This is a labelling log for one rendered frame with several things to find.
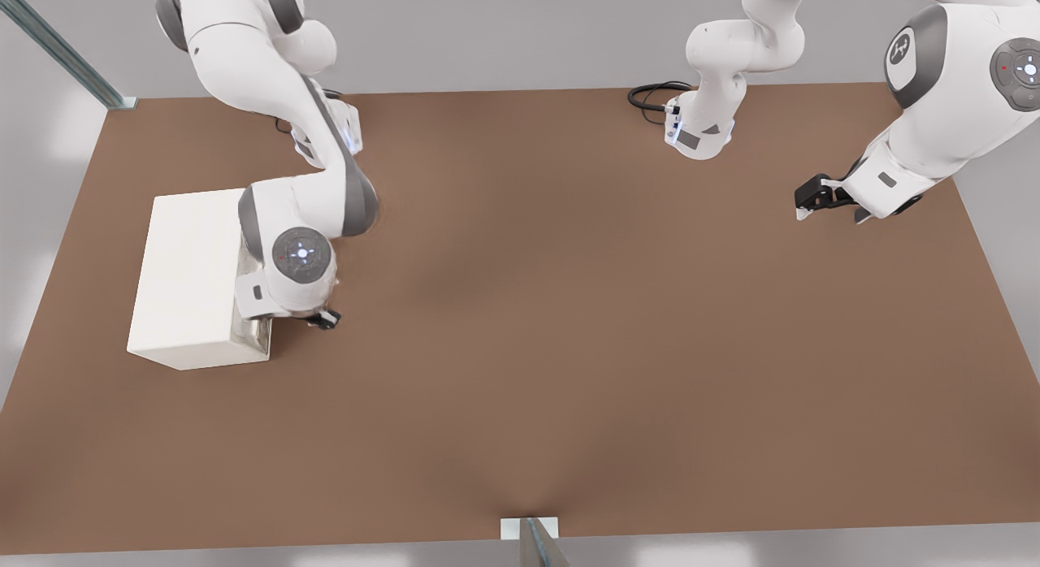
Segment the white oven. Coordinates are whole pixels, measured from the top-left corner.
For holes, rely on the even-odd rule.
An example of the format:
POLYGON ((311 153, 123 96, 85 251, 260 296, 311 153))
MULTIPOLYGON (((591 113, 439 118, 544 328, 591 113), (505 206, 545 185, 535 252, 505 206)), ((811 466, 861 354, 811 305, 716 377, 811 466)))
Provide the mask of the white oven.
POLYGON ((270 320, 237 309, 239 275, 257 270, 238 220, 242 189, 154 198, 128 353, 173 370, 265 362, 270 320))

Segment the silver frame post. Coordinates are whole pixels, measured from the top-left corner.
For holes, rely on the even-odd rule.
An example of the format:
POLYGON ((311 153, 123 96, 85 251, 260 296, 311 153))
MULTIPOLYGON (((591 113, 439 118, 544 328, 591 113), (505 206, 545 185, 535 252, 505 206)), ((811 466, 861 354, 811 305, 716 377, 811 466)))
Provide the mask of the silver frame post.
POLYGON ((557 517, 510 517, 499 520, 499 538, 518 541, 518 567, 572 567, 558 545, 557 517))
POLYGON ((26 0, 0 0, 0 12, 4 12, 27 37, 36 42, 42 51, 60 65, 78 85, 88 91, 105 108, 108 110, 137 108, 137 97, 123 96, 115 89, 26 0))

